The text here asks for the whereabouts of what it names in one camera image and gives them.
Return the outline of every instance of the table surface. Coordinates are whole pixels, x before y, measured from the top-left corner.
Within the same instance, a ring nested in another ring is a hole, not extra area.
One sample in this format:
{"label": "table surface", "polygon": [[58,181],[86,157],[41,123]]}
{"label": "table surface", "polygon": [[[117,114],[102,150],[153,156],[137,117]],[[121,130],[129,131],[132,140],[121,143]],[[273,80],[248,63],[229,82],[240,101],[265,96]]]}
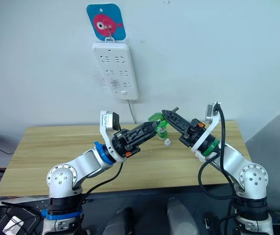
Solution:
{"label": "table surface", "polygon": [[[122,125],[132,129],[136,125]],[[220,139],[221,126],[212,134]],[[198,185],[201,162],[179,140],[174,128],[167,128],[171,146],[156,136],[140,145],[141,152],[125,161],[121,174],[114,181],[95,192],[121,191],[141,188],[162,188]],[[27,128],[0,182],[0,197],[48,195],[47,172],[93,147],[93,142],[104,142],[99,126],[50,126]],[[251,160],[235,121],[226,122],[226,142]],[[119,164],[102,174],[85,180],[84,192],[94,185],[112,178]],[[202,175],[204,184],[226,183],[224,176],[212,166]]]}

